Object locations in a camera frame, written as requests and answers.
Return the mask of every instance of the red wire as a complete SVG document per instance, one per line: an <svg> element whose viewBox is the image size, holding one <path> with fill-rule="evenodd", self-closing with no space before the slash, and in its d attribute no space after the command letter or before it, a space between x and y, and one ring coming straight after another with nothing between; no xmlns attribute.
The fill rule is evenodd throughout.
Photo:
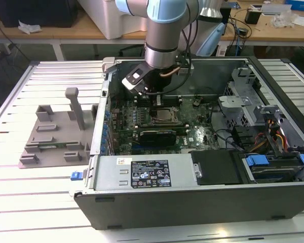
<svg viewBox="0 0 304 243"><path fill-rule="evenodd" d="M263 135L263 133L259 133L258 136L255 137L255 139L254 139L254 140L255 140L254 144L257 144L257 138L258 138L259 136L261 136L261 135Z"/></svg>

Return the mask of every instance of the white tissue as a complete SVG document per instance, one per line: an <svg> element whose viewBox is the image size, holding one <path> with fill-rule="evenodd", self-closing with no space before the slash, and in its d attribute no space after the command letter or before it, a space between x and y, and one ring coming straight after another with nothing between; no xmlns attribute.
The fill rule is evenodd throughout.
<svg viewBox="0 0 304 243"><path fill-rule="evenodd" d="M25 32L26 34L36 33L36 32L41 32L42 31L42 29L39 25L24 24L20 21L19 21L18 29Z"/></svg>

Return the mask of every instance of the metal frame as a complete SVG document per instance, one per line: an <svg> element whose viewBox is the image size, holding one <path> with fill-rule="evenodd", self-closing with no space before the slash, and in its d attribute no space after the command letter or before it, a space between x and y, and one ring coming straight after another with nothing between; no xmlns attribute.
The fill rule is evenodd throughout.
<svg viewBox="0 0 304 243"><path fill-rule="evenodd" d="M0 107L0 118L3 115L4 111L8 108L8 106L17 98L19 92L22 90L22 88L25 86L27 83L29 77L32 75L34 72L35 67L34 66L29 66L22 77L19 79L13 90L11 91L10 95L6 98L2 106Z"/></svg>
<svg viewBox="0 0 304 243"><path fill-rule="evenodd" d="M64 61L65 57L61 49L62 44L90 44L90 45L99 45L99 44L144 44L145 39L63 39L63 38L12 38L11 39L15 44L50 44L54 49L54 53L57 61ZM225 56L227 48L231 44L231 40L222 40L218 44L218 51L216 56L223 57ZM10 42L5 38L0 38L1 44L10 44ZM272 41L254 41L248 40L245 43L246 46L292 46L292 47L304 47L304 42L272 42Z"/></svg>
<svg viewBox="0 0 304 243"><path fill-rule="evenodd" d="M76 63L85 67L87 62ZM65 79L61 83L67 83L68 80ZM74 85L79 88L82 86L82 84ZM51 94L55 91L40 92ZM7 105L8 109L0 114L1 121L8 121L10 124L21 121L26 123L29 122L27 119L30 115L35 115L18 112L13 114L14 117L18 116L17 120L7 120L9 107L14 104L12 99ZM1 143L8 145L11 141L5 139ZM257 240L256 242L261 243L304 243L304 211L290 220L97 231L90 226L76 204L70 201L68 194L70 189L77 190L83 185L82 181L70 183L69 175L85 167L20 170L15 168L18 159L19 157L13 156L13 152L9 150L0 159L0 222L2 222L0 242L12 242L22 238L24 243L31 243L34 236L40 241L52 238L63 239L65 242L82 241L85 235L86 238L101 243L210 241L243 243L249 240Z"/></svg>
<svg viewBox="0 0 304 243"><path fill-rule="evenodd" d="M199 58L195 61L225 60L225 58ZM293 126L304 139L304 116L275 82L268 71L254 57L246 58L246 64L252 67L252 71L259 78L261 84L271 90L279 101L279 107L292 121ZM266 184L240 184L240 185L208 185L201 187L167 187L144 188L122 190L96 190L94 184L98 176L99 154L96 153L88 168L92 173L87 177L86 187L74 195L81 210L96 229L138 228L199 224L199 223L223 223L250 220L287 219L294 217L304 208L304 181L287 183ZM199 212L198 217L191 217L190 211L181 211L180 215L172 208L193 208ZM214 214L217 207L220 211ZM150 217L148 222L142 218L148 208L153 208L161 214L168 216L167 223Z"/></svg>

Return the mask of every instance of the robotic arm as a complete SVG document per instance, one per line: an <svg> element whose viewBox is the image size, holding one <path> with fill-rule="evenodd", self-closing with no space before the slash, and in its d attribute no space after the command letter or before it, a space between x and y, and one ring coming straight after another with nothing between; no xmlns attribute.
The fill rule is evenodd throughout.
<svg viewBox="0 0 304 243"><path fill-rule="evenodd" d="M185 39L184 42L180 41L181 49L187 52L192 47L193 50L196 49L193 51L195 54L198 51L201 53L201 48L205 49L204 40L202 47L196 47L200 45L199 41L194 45L189 43L190 36L194 35L191 29L186 29L185 32L182 30L196 21L200 14L202 22L218 25L218 20L221 22L222 18L218 11L221 3L222 0L116 0L120 11L148 19L145 61L123 79L123 85L131 92L150 95L152 98L169 93L169 91L163 92L163 89L170 84L171 76L178 72L184 62L179 66L175 62L178 56L180 34L183 33L182 37ZM204 35L208 32L206 34L203 30L201 32L203 34L199 34L198 39L201 37L205 39ZM211 40L214 43L213 46L216 47L221 34L222 32L217 35L217 38ZM189 62L188 74L184 82L188 79L190 70L191 62Z"/></svg>

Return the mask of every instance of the wooden desk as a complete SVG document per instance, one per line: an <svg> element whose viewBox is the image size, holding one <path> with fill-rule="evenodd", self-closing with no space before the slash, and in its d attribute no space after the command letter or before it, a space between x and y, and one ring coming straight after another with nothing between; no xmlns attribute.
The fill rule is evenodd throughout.
<svg viewBox="0 0 304 243"><path fill-rule="evenodd" d="M232 10L231 16L244 22L246 11L241 11L250 7L251 3L239 2L241 9ZM302 11L293 11L294 13L303 16ZM248 46L304 46L304 27L295 25L294 28L275 28L271 25L272 16L260 16L259 22L256 25L249 25L252 28L252 36L246 41L245 45ZM238 27L248 27L238 22ZM218 48L218 56L222 56L225 53L227 47L231 44L234 38L234 28L232 25L228 25L225 35L221 38Z"/></svg>
<svg viewBox="0 0 304 243"><path fill-rule="evenodd" d="M239 2L242 9L247 9L251 3ZM232 17L239 10L232 10ZM300 16L304 12L295 11ZM246 11L238 12L235 18L244 21ZM270 25L272 17L261 16L257 25L250 25L252 36L245 45L249 46L304 46L304 27L296 25L294 28L274 28ZM139 31L125 34L119 39L108 40L97 28L94 22L84 12L79 16L72 28L43 27L40 33L25 34L18 28L5 28L0 23L5 34L16 44L51 44L54 48L58 61L63 61L64 56L61 44L143 44L146 32ZM218 56L225 55L227 47L234 38L234 29L228 25L225 35L221 38L218 48ZM0 31L0 43L7 44L9 41Z"/></svg>
<svg viewBox="0 0 304 243"><path fill-rule="evenodd" d="M58 61L64 61L61 44L143 44L146 32L125 34L119 39L106 39L99 28L85 12L79 12L72 28L43 27L39 33L26 34L18 28L5 28L4 33L16 44L51 44ZM0 44L10 42L0 31Z"/></svg>

